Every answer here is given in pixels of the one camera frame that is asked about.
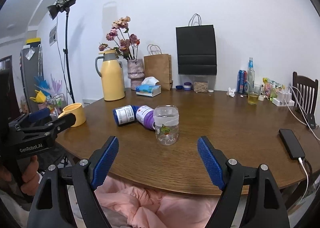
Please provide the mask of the person's left hand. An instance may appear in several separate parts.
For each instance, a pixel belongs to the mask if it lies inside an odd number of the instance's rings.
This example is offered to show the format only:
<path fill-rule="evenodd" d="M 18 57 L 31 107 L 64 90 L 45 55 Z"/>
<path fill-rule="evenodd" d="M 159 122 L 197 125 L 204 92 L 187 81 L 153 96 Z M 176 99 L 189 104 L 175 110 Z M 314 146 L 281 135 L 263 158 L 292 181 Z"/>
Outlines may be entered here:
<path fill-rule="evenodd" d="M 30 158 L 30 163 L 22 174 L 22 180 L 24 184 L 21 186 L 21 190 L 23 193 L 34 196 L 39 187 L 40 176 L 37 172 L 39 169 L 39 162 L 37 160 L 37 156 L 34 155 Z M 1 166 L 1 179 L 5 182 L 12 181 L 11 173 L 4 167 Z"/>

